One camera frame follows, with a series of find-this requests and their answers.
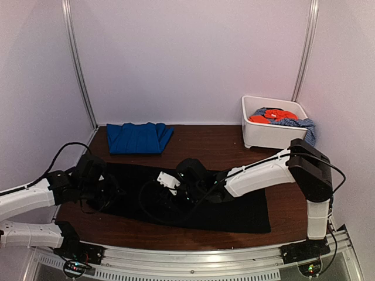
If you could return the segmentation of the black garment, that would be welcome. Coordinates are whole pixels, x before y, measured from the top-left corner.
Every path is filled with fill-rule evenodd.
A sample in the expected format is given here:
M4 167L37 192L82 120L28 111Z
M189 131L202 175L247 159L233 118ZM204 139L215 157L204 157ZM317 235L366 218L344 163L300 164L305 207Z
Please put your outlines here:
M176 176L174 170L109 163L107 171L115 176L126 195L117 199L110 208L103 210L103 213L187 229L250 234L271 232L267 199L263 189L247 193L227 203L201 203L198 208L170 210L158 204L163 187L156 182L156 177L160 172Z

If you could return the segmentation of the blue pleated skirt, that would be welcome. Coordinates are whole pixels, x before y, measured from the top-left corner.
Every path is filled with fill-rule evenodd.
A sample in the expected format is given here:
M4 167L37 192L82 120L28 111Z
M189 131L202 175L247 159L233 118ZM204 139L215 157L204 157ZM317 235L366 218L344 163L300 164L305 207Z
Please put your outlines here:
M161 154L174 133L164 123L107 124L109 153L113 155Z

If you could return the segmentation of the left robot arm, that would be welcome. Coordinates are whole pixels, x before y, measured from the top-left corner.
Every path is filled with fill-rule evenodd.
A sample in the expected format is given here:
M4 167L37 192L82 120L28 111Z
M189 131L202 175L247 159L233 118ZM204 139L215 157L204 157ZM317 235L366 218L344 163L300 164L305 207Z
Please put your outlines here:
M61 249L72 260L84 255L84 246L68 222L30 224L10 221L11 217L39 208L84 200L97 200L101 210L124 194L105 161L83 155L66 171L48 170L41 178L1 192L1 247L44 246Z

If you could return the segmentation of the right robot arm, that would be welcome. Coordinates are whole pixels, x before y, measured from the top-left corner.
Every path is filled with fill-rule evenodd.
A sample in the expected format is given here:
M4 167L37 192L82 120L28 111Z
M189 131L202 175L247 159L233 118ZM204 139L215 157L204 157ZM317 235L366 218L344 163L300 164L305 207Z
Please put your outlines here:
M278 184L296 183L307 202L307 239L301 244L304 258L313 258L326 242L334 189L330 160L302 139L274 156L227 172L209 174L198 159L188 158L176 168L176 176L160 172L157 182L173 196L199 205L224 203Z

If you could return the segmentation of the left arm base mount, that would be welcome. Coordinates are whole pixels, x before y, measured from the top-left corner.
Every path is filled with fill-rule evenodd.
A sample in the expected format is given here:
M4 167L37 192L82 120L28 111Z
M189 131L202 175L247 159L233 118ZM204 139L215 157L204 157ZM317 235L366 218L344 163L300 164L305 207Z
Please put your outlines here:
M94 274L95 266L101 265L105 252L102 246L84 242L70 244L64 242L60 248L52 248L52 250L63 260L63 273L74 280L84 274Z

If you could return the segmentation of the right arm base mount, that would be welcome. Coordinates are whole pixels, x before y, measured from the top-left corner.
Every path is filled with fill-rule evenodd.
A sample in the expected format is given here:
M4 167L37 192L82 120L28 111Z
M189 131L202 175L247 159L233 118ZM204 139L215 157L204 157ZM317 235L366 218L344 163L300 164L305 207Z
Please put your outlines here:
M296 263L299 272L308 278L318 277L323 269L321 257L330 253L326 238L304 240L280 247L284 265Z

